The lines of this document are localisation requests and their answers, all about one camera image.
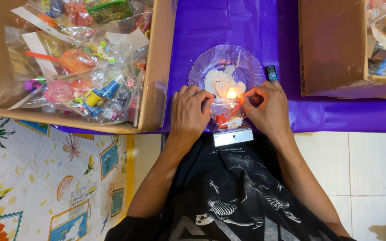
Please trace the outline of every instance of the orange handle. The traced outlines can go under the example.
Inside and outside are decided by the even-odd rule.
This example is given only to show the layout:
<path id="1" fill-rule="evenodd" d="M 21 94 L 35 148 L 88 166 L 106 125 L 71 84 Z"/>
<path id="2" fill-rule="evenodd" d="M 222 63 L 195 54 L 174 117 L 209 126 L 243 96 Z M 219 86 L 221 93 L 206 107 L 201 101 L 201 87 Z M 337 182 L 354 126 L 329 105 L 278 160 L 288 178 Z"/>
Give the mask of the orange handle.
<path id="1" fill-rule="evenodd" d="M 40 59 L 45 59 L 45 60 L 50 60 L 50 61 L 59 61 L 59 58 L 57 58 L 57 57 L 51 57 L 48 55 L 34 53 L 31 51 L 26 51 L 26 55 L 30 56 L 30 57 L 35 57 L 35 58 L 40 58 Z"/>

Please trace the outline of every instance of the hand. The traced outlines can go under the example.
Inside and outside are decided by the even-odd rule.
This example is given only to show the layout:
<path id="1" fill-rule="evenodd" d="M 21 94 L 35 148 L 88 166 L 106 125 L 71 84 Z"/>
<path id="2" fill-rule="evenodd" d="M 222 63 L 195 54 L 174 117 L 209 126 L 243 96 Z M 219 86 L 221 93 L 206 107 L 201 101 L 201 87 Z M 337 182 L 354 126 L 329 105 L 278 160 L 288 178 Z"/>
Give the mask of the hand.
<path id="1" fill-rule="evenodd" d="M 209 112 L 213 95 L 196 85 L 182 86 L 174 93 L 172 102 L 171 132 L 168 142 L 180 151 L 187 152 L 200 137 L 206 125 L 209 123 Z"/>
<path id="2" fill-rule="evenodd" d="M 262 98 L 264 101 L 255 108 L 248 99 L 250 97 L 256 104 L 260 103 Z M 292 137 L 287 96 L 279 82 L 263 82 L 245 93 L 241 103 L 248 118 L 277 148 L 277 145 L 282 145 L 285 138 Z"/>

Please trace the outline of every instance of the orange plastic racket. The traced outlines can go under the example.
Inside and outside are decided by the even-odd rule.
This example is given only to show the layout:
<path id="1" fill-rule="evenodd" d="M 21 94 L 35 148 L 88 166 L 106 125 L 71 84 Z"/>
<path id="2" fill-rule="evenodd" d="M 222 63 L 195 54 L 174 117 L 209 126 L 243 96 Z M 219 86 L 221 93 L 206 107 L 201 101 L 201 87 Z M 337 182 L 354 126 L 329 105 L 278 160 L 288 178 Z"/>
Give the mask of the orange plastic racket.
<path id="1" fill-rule="evenodd" d="M 70 49 L 63 53 L 60 58 L 48 56 L 45 54 L 39 54 L 31 51 L 26 51 L 26 55 L 35 58 L 59 62 L 62 64 L 63 68 L 70 74 L 94 68 L 96 65 L 96 63 L 87 53 L 78 49 Z"/>

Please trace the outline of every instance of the clear glass plate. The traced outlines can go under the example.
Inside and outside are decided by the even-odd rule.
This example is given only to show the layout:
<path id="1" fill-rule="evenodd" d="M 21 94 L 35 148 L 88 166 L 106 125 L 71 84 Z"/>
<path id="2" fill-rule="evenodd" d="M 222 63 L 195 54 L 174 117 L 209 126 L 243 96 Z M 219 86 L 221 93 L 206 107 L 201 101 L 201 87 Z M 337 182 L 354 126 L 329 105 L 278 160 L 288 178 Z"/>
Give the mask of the clear glass plate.
<path id="1" fill-rule="evenodd" d="M 227 65 L 237 66 L 233 72 L 233 78 L 236 83 L 243 82 L 246 91 L 266 80 L 259 60 L 250 52 L 239 46 L 219 45 L 199 56 L 190 70 L 188 85 L 197 85 L 203 90 L 206 74 L 211 70 L 224 71 Z"/>

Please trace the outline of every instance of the cardboard box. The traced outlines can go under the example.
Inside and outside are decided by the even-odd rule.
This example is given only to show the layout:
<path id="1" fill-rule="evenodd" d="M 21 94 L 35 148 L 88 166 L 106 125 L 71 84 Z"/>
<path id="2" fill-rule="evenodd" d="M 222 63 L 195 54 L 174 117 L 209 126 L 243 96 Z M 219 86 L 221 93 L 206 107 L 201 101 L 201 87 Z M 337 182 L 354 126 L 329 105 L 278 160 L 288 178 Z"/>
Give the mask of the cardboard box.
<path id="1" fill-rule="evenodd" d="M 369 74 L 366 3 L 298 0 L 302 96 L 386 98 L 386 76 Z"/>
<path id="2" fill-rule="evenodd" d="M 5 45 L 4 25 L 14 27 L 13 21 L 8 17 L 10 10 L 22 6 L 25 2 L 26 0 L 4 1 L 3 4 L 0 2 L 0 87 L 4 80 L 10 80 L 10 76 L 6 76 L 10 58 L 8 57 L 8 51 Z M 36 111 L 34 109 L 7 111 L 4 107 L 9 106 L 0 107 L 0 116 L 116 134 L 135 134 L 162 127 L 165 116 L 175 24 L 175 12 L 173 10 L 175 7 L 171 6 L 171 2 L 173 1 L 154 1 L 146 78 L 144 80 L 138 128 L 128 123 L 122 126 L 88 123 L 81 119 L 62 118 L 47 113 L 34 112 Z"/>

